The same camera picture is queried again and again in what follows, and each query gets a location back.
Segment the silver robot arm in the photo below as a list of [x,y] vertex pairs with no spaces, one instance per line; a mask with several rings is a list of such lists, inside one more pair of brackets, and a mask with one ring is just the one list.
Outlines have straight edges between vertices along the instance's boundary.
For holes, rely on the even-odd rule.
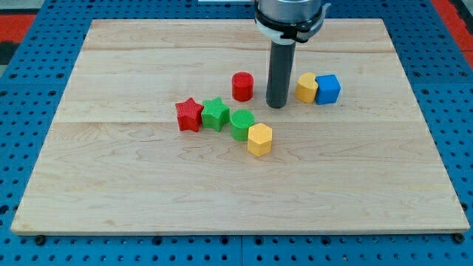
[[308,42],[322,27],[331,3],[323,0],[258,0],[254,21],[271,40],[266,103],[281,109],[287,103],[296,44]]

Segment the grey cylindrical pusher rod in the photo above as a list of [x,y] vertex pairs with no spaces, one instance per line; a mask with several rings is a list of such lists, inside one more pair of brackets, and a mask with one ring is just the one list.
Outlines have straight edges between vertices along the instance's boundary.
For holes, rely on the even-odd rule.
[[274,109],[281,109],[287,103],[290,77],[296,43],[283,45],[271,43],[266,103]]

